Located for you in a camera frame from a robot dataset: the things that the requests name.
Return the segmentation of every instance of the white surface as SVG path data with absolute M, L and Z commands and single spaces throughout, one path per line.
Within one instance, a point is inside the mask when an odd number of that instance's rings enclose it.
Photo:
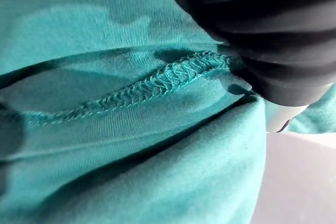
M 336 223 L 336 134 L 269 134 L 251 224 Z

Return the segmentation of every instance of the seam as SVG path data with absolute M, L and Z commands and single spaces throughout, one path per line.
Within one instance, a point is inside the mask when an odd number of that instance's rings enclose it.
M 19 122 L 24 119 L 28 125 L 58 124 L 87 116 L 113 111 L 165 96 L 197 78 L 216 69 L 236 66 L 240 58 L 229 57 L 210 51 L 196 52 L 192 56 L 167 64 L 143 80 L 137 81 L 119 91 L 107 94 L 101 99 L 86 102 L 79 107 L 56 113 L 22 112 L 0 110 L 0 121 Z

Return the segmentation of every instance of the teal thread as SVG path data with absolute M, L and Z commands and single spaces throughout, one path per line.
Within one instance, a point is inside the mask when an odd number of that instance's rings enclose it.
M 108 94 L 101 99 L 84 103 L 77 108 L 57 113 L 23 112 L 19 115 L 3 110 L 0 111 L 0 120 L 15 122 L 25 118 L 29 125 L 46 125 L 112 111 L 165 95 L 215 69 L 231 68 L 237 65 L 238 60 L 238 58 L 210 51 L 196 52 L 192 56 L 183 57 L 166 65 L 149 77 L 114 94 Z

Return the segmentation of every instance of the teal shirt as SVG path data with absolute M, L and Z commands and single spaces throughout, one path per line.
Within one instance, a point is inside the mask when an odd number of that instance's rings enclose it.
M 0 223 L 248 224 L 265 108 L 174 0 L 0 0 Z

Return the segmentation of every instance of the teal fabric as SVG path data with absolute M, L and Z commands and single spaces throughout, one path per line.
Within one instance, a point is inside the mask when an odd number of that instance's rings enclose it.
M 174 0 L 0 8 L 0 223 L 249 223 L 265 108 L 229 47 Z
M 288 131 L 304 134 L 336 132 L 336 84 L 316 103 L 295 117 Z

